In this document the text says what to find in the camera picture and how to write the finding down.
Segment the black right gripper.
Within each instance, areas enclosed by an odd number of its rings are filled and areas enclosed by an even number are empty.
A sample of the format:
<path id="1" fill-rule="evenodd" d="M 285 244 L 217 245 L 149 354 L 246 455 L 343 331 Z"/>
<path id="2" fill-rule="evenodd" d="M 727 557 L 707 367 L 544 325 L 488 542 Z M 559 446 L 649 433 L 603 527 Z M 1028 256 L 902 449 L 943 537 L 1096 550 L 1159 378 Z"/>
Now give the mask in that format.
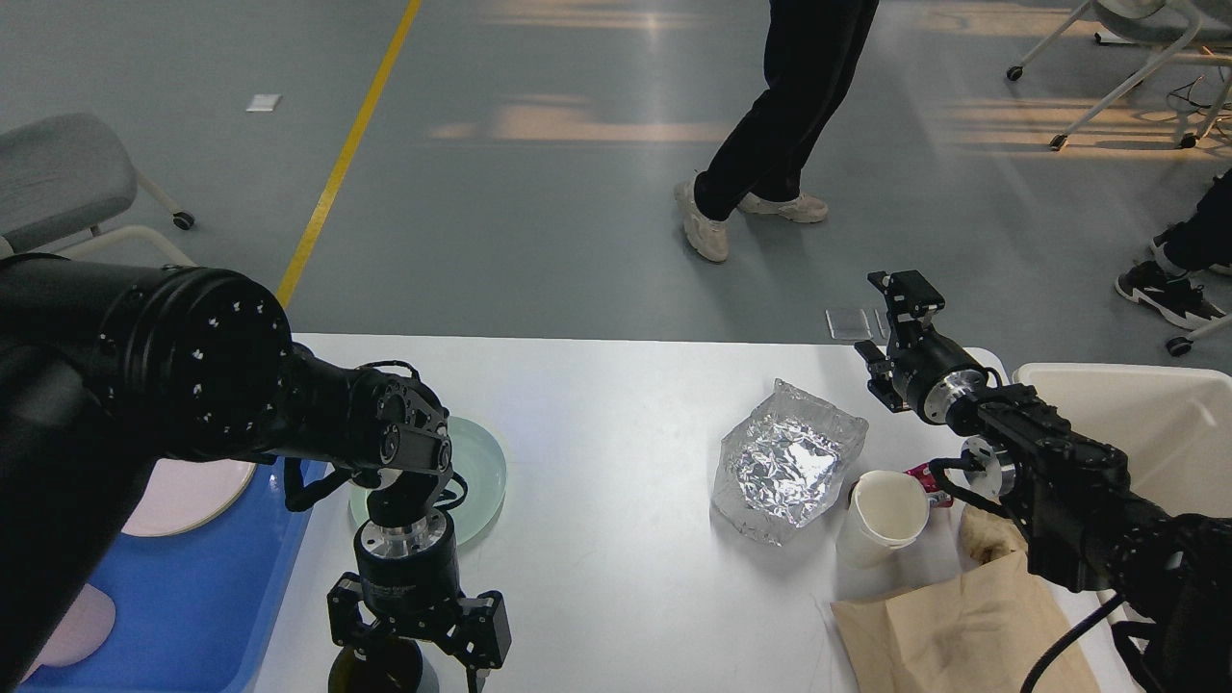
<path id="1" fill-rule="evenodd" d="M 933 319 L 946 298 L 919 270 L 867 273 L 885 298 L 890 359 L 873 342 L 854 348 L 869 372 L 867 390 L 892 413 L 914 412 L 944 425 L 955 402 L 987 385 L 986 367 L 958 343 L 938 333 Z"/>

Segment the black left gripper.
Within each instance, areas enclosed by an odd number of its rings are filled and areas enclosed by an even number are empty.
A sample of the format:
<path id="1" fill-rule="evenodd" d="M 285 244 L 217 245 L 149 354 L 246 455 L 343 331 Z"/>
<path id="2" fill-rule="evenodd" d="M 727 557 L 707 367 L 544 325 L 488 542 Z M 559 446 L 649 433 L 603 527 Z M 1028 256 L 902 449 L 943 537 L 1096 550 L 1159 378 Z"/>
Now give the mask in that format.
<path id="1" fill-rule="evenodd" d="M 409 529 L 365 522 L 354 547 L 359 575 L 344 572 L 326 592 L 330 638 L 339 649 L 382 654 L 379 620 L 391 623 L 395 634 L 441 641 L 441 651 L 463 666 L 467 692 L 483 692 L 492 672 L 504 667 L 511 626 L 501 592 L 462 596 L 453 518 L 431 511 Z M 363 602 L 379 620 L 363 620 Z"/>

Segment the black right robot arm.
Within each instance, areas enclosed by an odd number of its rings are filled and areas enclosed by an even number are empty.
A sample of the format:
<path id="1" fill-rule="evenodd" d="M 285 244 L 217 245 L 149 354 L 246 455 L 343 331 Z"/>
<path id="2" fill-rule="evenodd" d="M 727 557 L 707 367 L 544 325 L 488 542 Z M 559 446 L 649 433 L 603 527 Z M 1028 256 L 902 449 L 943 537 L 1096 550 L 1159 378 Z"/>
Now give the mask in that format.
<path id="1" fill-rule="evenodd" d="M 1003 383 L 933 328 L 942 295 L 915 270 L 873 271 L 887 346 L 857 342 L 869 391 L 892 412 L 946 425 L 967 448 L 928 469 L 955 499 L 1008 519 L 1027 544 L 1027 571 L 1108 601 L 1039 658 L 1030 692 L 1066 649 L 1117 605 L 1142 619 L 1112 625 L 1129 675 L 1147 692 L 1227 692 L 1231 530 L 1227 518 L 1170 515 L 1131 490 L 1126 453 L 1072 429 L 1032 386 Z"/>

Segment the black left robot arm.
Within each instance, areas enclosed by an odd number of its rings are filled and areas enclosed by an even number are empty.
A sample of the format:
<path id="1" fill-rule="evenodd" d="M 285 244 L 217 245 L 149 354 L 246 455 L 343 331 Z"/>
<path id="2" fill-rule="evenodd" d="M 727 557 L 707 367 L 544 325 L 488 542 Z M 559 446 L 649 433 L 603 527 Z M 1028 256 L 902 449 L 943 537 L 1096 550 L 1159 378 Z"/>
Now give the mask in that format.
<path id="1" fill-rule="evenodd" d="M 511 645 L 501 592 L 460 584 L 448 408 L 411 365 L 335 367 L 241 273 L 2 260 L 2 689 L 12 692 L 112 546 L 160 459 L 282 462 L 291 512 L 370 488 L 357 568 L 326 593 L 333 692 L 414 692 L 419 645 L 471 692 Z"/>

